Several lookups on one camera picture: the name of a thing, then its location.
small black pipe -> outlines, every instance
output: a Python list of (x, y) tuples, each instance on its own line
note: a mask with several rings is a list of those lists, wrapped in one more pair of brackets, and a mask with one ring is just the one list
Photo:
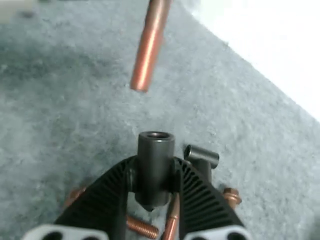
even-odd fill
[(218, 153), (195, 145), (186, 146), (183, 157), (184, 160), (191, 163), (197, 159), (206, 160), (210, 163), (212, 169), (215, 169), (218, 166), (220, 158)]
[(169, 201), (167, 179), (173, 166), (175, 137), (166, 132), (139, 134), (137, 151), (137, 192), (135, 199), (147, 211)]
[(192, 166), (197, 169), (203, 177), (211, 183), (211, 169), (215, 169), (219, 164), (219, 154), (195, 145), (186, 146), (183, 158), (189, 161)]

copper threaded rod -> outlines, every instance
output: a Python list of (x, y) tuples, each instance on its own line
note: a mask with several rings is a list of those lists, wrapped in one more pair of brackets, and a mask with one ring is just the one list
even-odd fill
[(130, 88), (147, 92), (159, 54), (172, 0), (150, 0)]
[(235, 209), (236, 206), (242, 202), (242, 199), (239, 196), (239, 191), (235, 188), (225, 188), (223, 191), (223, 197), (232, 209)]
[[(65, 201), (64, 206), (69, 207), (85, 190), (85, 187), (73, 190), (68, 199)], [(131, 231), (149, 239), (156, 239), (159, 235), (158, 228), (151, 224), (140, 221), (132, 216), (126, 216), (126, 226)]]
[(148, 223), (144, 223), (140, 220), (133, 218), (132, 216), (126, 216), (126, 226), (131, 231), (138, 233), (148, 239), (156, 239), (159, 235), (159, 229)]
[(178, 193), (174, 194), (173, 201), (172, 210), (166, 221), (162, 240), (174, 240), (176, 236), (180, 216), (180, 198)]

threaded copper bolt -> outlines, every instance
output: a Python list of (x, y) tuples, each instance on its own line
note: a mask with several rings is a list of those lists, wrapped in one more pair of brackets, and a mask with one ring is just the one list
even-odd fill
[(242, 202), (239, 191), (235, 188), (226, 187), (223, 191), (223, 197), (232, 209), (235, 209)]
[(175, 193), (173, 198), (173, 206), (165, 224), (165, 230), (163, 233), (162, 240), (175, 239), (179, 216), (180, 216), (180, 198), (179, 198), (179, 194)]
[[(64, 206), (69, 207), (84, 191), (85, 187), (73, 190), (68, 199), (65, 201)], [(129, 230), (144, 236), (148, 239), (156, 239), (159, 235), (159, 229), (146, 222), (140, 221), (132, 216), (126, 216), (126, 226)]]
[(156, 239), (159, 235), (159, 229), (148, 223), (142, 222), (132, 216), (126, 216), (126, 226), (131, 231), (138, 233), (148, 239)]

ribbed black grip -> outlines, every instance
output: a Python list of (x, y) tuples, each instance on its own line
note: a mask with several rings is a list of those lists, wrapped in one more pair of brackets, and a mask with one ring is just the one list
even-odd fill
[[(56, 224), (106, 232), (111, 240), (124, 240), (128, 191), (136, 184), (136, 157), (112, 167), (56, 220)], [(180, 194), (179, 238), (201, 230), (243, 226), (222, 194), (186, 161), (174, 158), (169, 192)]]
[(180, 239), (186, 234), (229, 225), (243, 226), (222, 194), (187, 162), (180, 167)]
[(132, 160), (131, 157), (121, 161), (98, 178), (55, 224), (102, 230), (111, 239), (125, 239), (127, 173)]

floor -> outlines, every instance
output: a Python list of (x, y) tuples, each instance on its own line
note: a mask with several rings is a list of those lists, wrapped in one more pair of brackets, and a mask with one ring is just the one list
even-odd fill
[[(0, 240), (53, 222), (147, 130), (174, 134), (178, 157), (187, 143), (220, 154), (213, 185), (239, 189), (254, 239), (315, 240), (319, 122), (179, 1), (149, 92), (130, 90), (147, 2), (51, 2), (0, 25)], [(163, 230), (165, 209), (128, 204)]]

